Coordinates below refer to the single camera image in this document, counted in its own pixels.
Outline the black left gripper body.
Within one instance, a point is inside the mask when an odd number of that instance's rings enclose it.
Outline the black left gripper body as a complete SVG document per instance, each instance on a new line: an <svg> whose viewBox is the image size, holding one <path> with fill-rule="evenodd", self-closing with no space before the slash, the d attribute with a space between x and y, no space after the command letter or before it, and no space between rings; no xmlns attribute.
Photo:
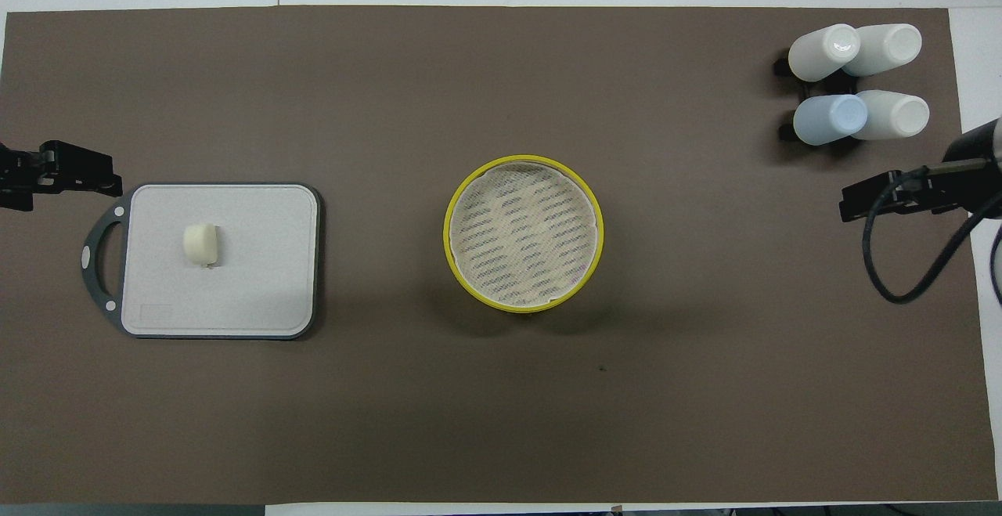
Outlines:
<svg viewBox="0 0 1002 516"><path fill-rule="evenodd" d="M110 197L114 159L59 140L49 140L36 151L1 145L1 206L32 211L35 194L66 190L94 192Z"/></svg>

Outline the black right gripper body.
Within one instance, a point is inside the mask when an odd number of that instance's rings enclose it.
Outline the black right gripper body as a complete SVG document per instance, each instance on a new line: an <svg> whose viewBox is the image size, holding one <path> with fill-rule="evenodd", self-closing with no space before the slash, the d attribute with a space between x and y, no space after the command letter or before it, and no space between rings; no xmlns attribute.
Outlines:
<svg viewBox="0 0 1002 516"><path fill-rule="evenodd" d="M866 218L872 208L877 209L877 215L923 211L942 214L968 208L972 200L971 188L975 187L983 171L983 163L944 162L920 170L924 172L920 177L910 177L901 170L874 175L842 189L842 198L859 200L861 218Z"/></svg>

